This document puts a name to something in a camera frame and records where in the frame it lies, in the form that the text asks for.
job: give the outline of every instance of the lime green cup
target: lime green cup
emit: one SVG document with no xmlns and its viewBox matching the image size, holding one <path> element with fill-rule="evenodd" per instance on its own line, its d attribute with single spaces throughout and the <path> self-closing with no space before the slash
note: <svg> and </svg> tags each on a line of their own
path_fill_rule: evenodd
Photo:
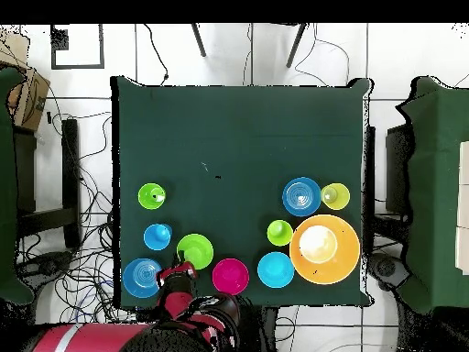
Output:
<svg viewBox="0 0 469 352">
<path fill-rule="evenodd" d="M 267 239 L 274 246 L 286 246 L 293 237 L 293 228 L 285 220 L 275 220 L 268 226 Z"/>
<path fill-rule="evenodd" d="M 183 237 L 176 252 L 183 252 L 185 261 L 192 263 L 196 270 L 205 269 L 213 259 L 213 246 L 207 237 L 199 234 L 190 234 Z"/>
<path fill-rule="evenodd" d="M 321 199 L 329 208 L 334 211 L 344 209 L 350 201 L 350 192 L 341 183 L 331 183 L 321 190 Z"/>
<path fill-rule="evenodd" d="M 146 183 L 138 191 L 138 202 L 146 209 L 158 209 L 165 199 L 165 190 L 156 183 Z"/>
</svg>

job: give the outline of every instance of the light blue bowl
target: light blue bowl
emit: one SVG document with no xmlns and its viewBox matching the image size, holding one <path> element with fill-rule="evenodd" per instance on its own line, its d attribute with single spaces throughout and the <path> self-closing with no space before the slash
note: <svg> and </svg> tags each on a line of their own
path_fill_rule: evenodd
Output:
<svg viewBox="0 0 469 352">
<path fill-rule="evenodd" d="M 321 205 L 321 188 L 311 178 L 295 178 L 285 186 L 282 202 L 292 215 L 312 215 Z"/>
<path fill-rule="evenodd" d="M 153 224 L 143 234 L 143 240 L 148 248 L 160 251 L 166 248 L 171 240 L 172 229 L 167 224 Z"/>
<path fill-rule="evenodd" d="M 275 251 L 262 257 L 257 265 L 257 275 L 269 288 L 283 288 L 293 280 L 295 268 L 287 255 Z"/>
<path fill-rule="evenodd" d="M 138 258 L 132 260 L 124 270 L 122 281 L 125 289 L 137 298 L 148 298 L 155 295 L 159 289 L 157 273 L 161 266 L 153 260 Z"/>
</svg>

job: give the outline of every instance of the pink bowl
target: pink bowl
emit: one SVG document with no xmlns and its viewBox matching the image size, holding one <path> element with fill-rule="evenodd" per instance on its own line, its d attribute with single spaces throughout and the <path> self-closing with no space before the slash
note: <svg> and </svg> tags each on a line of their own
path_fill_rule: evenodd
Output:
<svg viewBox="0 0 469 352">
<path fill-rule="evenodd" d="M 227 258 L 217 263 L 213 269 L 212 280 L 217 291 L 236 295 L 249 283 L 249 271 L 240 260 Z"/>
</svg>

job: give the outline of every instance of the green tablecloth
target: green tablecloth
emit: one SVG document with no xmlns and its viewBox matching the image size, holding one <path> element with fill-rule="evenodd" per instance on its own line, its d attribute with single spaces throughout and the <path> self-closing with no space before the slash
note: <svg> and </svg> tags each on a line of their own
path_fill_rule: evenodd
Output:
<svg viewBox="0 0 469 352">
<path fill-rule="evenodd" d="M 0 71 L 0 298 L 12 303 L 32 303 L 34 293 L 15 273 L 17 180 L 13 127 L 6 110 L 9 92 L 23 82 L 24 77 L 13 68 Z"/>
<path fill-rule="evenodd" d="M 322 204 L 317 213 L 339 215 L 361 236 L 368 80 L 349 88 L 143 87 L 117 77 L 111 85 L 118 136 L 114 156 L 118 143 L 120 162 L 115 203 L 120 200 L 121 273 L 136 258 L 168 266 L 179 240 L 200 233 L 212 241 L 214 259 L 199 272 L 199 295 L 216 292 L 212 270 L 219 260 L 237 258 L 250 271 L 243 296 L 254 304 L 368 303 L 359 290 L 359 265 L 345 280 L 328 286 L 296 273 L 287 287 L 270 289 L 256 273 L 264 254 L 288 253 L 288 246 L 268 242 L 268 224 L 285 219 L 296 227 L 304 220 L 289 214 L 281 202 L 283 187 L 293 178 L 311 177 L 321 187 L 347 185 L 351 201 L 344 210 L 331 211 Z M 147 182 L 166 189 L 167 200 L 158 210 L 138 203 L 138 189 Z M 171 243 L 162 251 L 150 250 L 143 241 L 146 227 L 154 223 L 173 229 Z M 121 288 L 121 306 L 155 303 L 155 298 L 137 299 Z"/>
<path fill-rule="evenodd" d="M 446 88 L 430 77 L 414 83 L 402 107 L 415 134 L 406 256 L 413 275 L 398 292 L 422 314 L 437 306 L 469 307 L 469 276 L 455 267 L 459 150 L 469 140 L 468 108 L 469 90 Z"/>
</svg>

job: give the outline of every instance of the white stripe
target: white stripe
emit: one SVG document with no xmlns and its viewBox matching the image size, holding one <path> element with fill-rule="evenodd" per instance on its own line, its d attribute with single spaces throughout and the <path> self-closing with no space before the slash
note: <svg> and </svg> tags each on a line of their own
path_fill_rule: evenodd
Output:
<svg viewBox="0 0 469 352">
<path fill-rule="evenodd" d="M 59 341 L 57 344 L 57 347 L 55 348 L 54 352 L 65 352 L 67 349 L 67 346 L 69 345 L 71 339 L 75 336 L 75 334 L 78 332 L 78 330 L 83 326 L 82 323 L 77 323 L 75 324 L 72 328 L 70 328 L 65 335 L 62 337 L 62 339 Z"/>
</svg>

